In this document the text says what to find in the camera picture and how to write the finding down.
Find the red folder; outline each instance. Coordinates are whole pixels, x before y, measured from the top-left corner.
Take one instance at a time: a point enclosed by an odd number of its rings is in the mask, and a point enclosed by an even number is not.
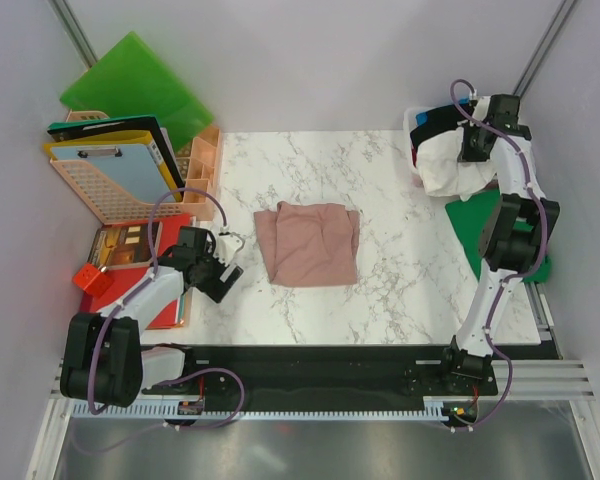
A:
[[[174,217],[160,218],[162,222],[162,233],[158,241],[158,255],[171,245],[175,245],[178,241],[178,233],[180,227],[191,224],[191,217],[187,214],[176,215]],[[109,270],[107,275],[113,280],[113,285],[99,298],[93,298],[85,294],[82,297],[80,304],[81,312],[97,312],[110,303],[115,302],[127,290],[133,287],[147,273],[147,267],[126,268],[120,270]],[[167,305],[162,312],[158,314],[156,319],[151,322],[148,329],[155,330],[160,328],[173,328],[181,325],[180,315],[178,312],[178,301],[175,300]]]

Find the white wall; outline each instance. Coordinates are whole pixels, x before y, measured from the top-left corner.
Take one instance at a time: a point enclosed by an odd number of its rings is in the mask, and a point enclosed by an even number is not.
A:
[[[459,76],[511,91],[560,2],[69,3],[99,56],[135,30],[227,131],[287,131],[399,129]]]
[[[97,227],[41,153],[83,70],[45,0],[0,2],[0,480],[24,477]]]
[[[562,207],[547,284],[558,339],[600,401],[600,0],[581,2],[523,112],[542,187]]]

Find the desk organizer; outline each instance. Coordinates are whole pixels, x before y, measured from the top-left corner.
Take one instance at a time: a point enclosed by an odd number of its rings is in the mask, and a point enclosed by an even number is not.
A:
[[[108,118],[98,111],[71,112],[68,122]],[[185,172],[187,187],[215,195],[222,160],[222,132],[210,126],[176,153],[176,163]],[[51,166],[65,179],[102,223],[144,220],[153,208],[143,203],[84,160],[53,160]],[[201,221],[213,220],[215,205],[204,195],[186,192],[182,202],[163,203],[158,217],[187,213]]]

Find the white marble surface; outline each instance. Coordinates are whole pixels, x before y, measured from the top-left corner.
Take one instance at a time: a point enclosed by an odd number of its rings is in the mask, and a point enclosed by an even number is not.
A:
[[[220,305],[199,293],[186,327],[146,332],[145,343],[445,344],[469,310],[476,279],[444,211],[414,186],[402,132],[227,134],[220,201],[247,237],[244,275]],[[334,202],[361,214],[359,283],[289,289],[269,284],[253,212]],[[518,286],[499,343],[539,343]]]

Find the green mat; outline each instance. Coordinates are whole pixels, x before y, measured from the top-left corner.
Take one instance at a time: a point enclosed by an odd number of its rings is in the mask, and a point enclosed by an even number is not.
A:
[[[480,279],[480,262],[482,258],[478,253],[478,242],[480,234],[485,223],[491,216],[491,212],[498,203],[500,198],[499,190],[490,190],[488,192],[479,193],[471,197],[468,201],[448,203],[445,206],[449,220],[453,230],[456,232],[458,240],[464,248],[464,253],[469,260],[469,265],[475,274],[476,278]],[[519,222],[516,228],[521,230],[530,230],[531,227],[524,222]],[[551,271],[551,260],[547,255],[540,269],[529,278],[525,278],[524,282],[546,282]]]
[[[179,150],[213,115],[136,35],[129,33],[60,97],[73,110],[110,117],[155,115]]]

